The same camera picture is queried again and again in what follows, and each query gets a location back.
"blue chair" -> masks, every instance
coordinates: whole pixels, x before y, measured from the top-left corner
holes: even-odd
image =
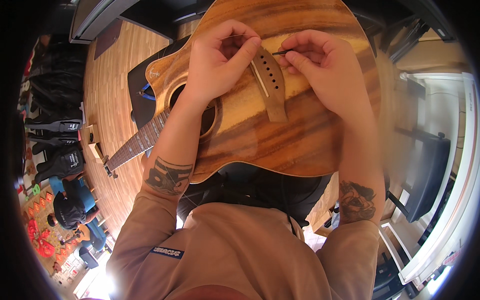
[[[50,187],[52,188],[54,197],[58,192],[65,191],[62,180],[59,177],[52,176],[48,180],[50,182]],[[95,206],[95,198],[90,192],[90,189],[85,185],[83,179],[74,179],[71,181],[71,183],[77,191],[78,196],[83,201],[85,205],[85,211],[89,213]],[[103,232],[102,228],[98,226],[98,220],[95,218],[92,222],[86,224],[86,226],[90,230],[90,240],[82,241],[82,245],[87,248],[89,248],[89,246],[93,246],[97,251],[102,250],[107,241],[107,236]]]

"soundhole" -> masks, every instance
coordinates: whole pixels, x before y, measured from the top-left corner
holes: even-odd
[[[180,93],[183,91],[185,88],[185,85],[182,84],[179,86],[173,93],[172,97],[170,98],[170,109],[172,109],[175,106],[175,103],[177,102],[177,99],[180,96]],[[207,107],[204,110],[204,113],[202,114],[202,125],[200,127],[200,137],[203,137],[206,135],[213,127],[213,123],[215,122],[215,116],[216,116],[216,101],[213,99],[208,103]]]

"person in black t-shirt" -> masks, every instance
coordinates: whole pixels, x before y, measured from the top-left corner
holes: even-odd
[[[79,224],[91,222],[100,210],[87,215],[83,201],[77,197],[74,191],[58,192],[53,200],[54,213],[49,214],[47,222],[54,227],[57,223],[69,230],[76,230]]]

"black cord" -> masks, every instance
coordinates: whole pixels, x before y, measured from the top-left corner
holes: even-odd
[[[290,226],[292,227],[292,233],[297,237],[297,233],[295,232],[295,229],[293,228],[293,223],[292,223],[292,219],[290,218],[290,211],[288,209],[288,204],[287,204],[287,199],[285,197],[285,188],[283,186],[283,178],[285,177],[285,175],[282,174],[282,178],[280,180],[280,185],[281,185],[281,188],[282,188],[282,198],[283,198],[283,204],[285,205],[285,210],[287,212],[287,218],[288,218],[288,222],[290,223]]]

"sleeve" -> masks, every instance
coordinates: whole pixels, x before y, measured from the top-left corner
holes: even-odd
[[[144,191],[137,194],[107,263],[107,274],[117,287],[128,290],[150,250],[175,232],[176,209],[176,205],[166,199]]]
[[[317,251],[332,293],[344,300],[371,299],[375,282],[378,228],[367,220],[344,224]]]

